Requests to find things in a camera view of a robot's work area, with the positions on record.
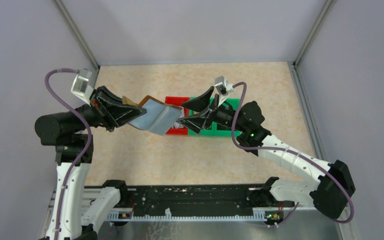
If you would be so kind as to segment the brown leather card holder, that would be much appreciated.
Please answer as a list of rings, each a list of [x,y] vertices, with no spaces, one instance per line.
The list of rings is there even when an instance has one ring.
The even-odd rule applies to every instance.
[[[150,95],[138,104],[146,113],[131,120],[128,124],[138,130],[163,136],[182,117],[183,108],[162,102]]]

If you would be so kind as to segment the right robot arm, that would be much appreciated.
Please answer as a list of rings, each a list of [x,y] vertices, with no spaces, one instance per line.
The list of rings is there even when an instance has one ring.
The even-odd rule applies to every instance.
[[[177,122],[200,134],[216,123],[230,130],[233,144],[253,155],[270,160],[302,178],[288,181],[271,177],[262,188],[261,199],[267,206],[291,201],[314,206],[321,214],[337,223],[348,223],[354,217],[351,197],[356,187],[349,167],[341,160],[328,162],[286,144],[262,126],[265,120],[256,101],[243,103],[237,108],[222,103],[222,96],[211,97],[214,87],[191,98],[181,107],[194,115],[179,118]]]

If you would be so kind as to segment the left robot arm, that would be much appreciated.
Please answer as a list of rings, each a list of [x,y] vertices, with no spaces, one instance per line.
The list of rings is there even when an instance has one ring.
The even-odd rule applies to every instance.
[[[112,132],[144,115],[146,109],[118,97],[105,86],[93,90],[86,104],[67,112],[43,115],[34,125],[44,146],[55,148],[57,188],[47,240],[96,240],[104,221],[115,206],[129,203],[123,180],[107,180],[86,212],[82,212],[85,182],[93,159],[92,128]]]

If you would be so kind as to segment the silver VIP card pile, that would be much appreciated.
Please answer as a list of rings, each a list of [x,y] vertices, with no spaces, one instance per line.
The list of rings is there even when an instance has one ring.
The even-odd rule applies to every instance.
[[[172,126],[173,129],[183,129],[184,126],[180,123],[175,122]]]

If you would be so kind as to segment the green bin with black cards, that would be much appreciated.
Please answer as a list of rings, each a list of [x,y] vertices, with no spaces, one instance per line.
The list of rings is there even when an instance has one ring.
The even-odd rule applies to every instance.
[[[239,102],[239,98],[228,98],[221,106],[226,109],[231,108],[235,111],[238,108]],[[214,137],[231,137],[231,130],[229,127],[213,122],[211,129],[213,130]]]

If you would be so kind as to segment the red plastic bin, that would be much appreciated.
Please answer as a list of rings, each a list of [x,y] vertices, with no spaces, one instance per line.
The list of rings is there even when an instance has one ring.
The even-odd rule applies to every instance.
[[[183,102],[188,101],[191,99],[188,96],[166,96],[165,97],[165,103],[174,105],[174,106],[180,106]],[[189,109],[182,109],[182,116],[187,117],[190,113]],[[189,129],[187,127],[184,127],[183,129],[173,129],[172,127],[166,132],[167,135],[182,135],[187,136]]]

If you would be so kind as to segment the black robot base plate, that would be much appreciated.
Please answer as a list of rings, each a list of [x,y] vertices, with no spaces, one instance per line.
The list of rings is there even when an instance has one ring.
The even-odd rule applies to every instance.
[[[254,208],[294,206],[275,200],[263,183],[127,186],[115,205],[133,209],[135,217],[162,217],[166,209],[173,217],[247,217]]]

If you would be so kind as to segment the aluminium frame rail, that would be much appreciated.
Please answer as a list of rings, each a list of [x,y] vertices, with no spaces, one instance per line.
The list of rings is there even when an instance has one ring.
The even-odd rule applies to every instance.
[[[338,219],[355,192],[329,179],[310,184],[271,177],[255,184],[132,185],[108,180],[101,186],[72,181],[55,191],[51,229],[98,228],[103,222],[286,221],[284,211],[310,206]]]

